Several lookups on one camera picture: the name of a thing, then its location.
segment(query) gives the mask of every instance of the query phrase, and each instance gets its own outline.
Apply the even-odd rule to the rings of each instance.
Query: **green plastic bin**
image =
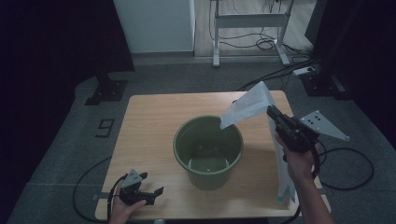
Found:
[[[241,133],[235,125],[221,130],[220,123],[218,116],[197,117],[184,123],[175,135],[177,162],[199,189],[223,186],[242,157]]]

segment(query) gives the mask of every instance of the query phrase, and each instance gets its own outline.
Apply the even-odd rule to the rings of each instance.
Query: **table top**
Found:
[[[279,203],[276,199],[276,154],[266,114],[235,124],[244,139],[244,154],[220,189],[196,188],[175,159],[173,140],[184,122],[202,115],[220,116],[243,94],[238,91],[131,97],[102,192],[109,193],[121,176],[135,169],[139,174],[148,173],[141,191],[153,192],[160,187],[164,190],[155,205],[139,209],[133,219],[292,216],[298,204],[290,200]],[[285,93],[271,94],[276,107],[292,116]],[[328,204],[326,196],[322,197]],[[99,200],[95,215],[106,219],[106,199]]]

